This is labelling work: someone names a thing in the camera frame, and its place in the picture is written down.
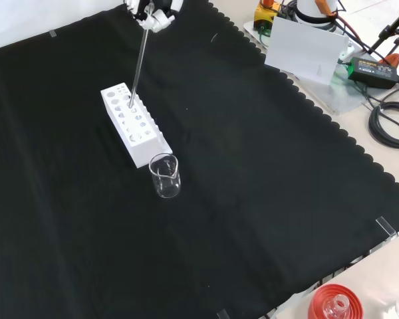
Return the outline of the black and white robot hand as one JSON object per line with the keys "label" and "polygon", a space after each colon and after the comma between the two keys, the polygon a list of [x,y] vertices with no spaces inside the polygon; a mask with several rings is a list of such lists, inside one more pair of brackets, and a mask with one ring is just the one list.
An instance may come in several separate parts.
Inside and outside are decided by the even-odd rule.
{"label": "black and white robot hand", "polygon": [[127,12],[144,29],[158,33],[167,28],[181,11],[183,0],[125,0]]}

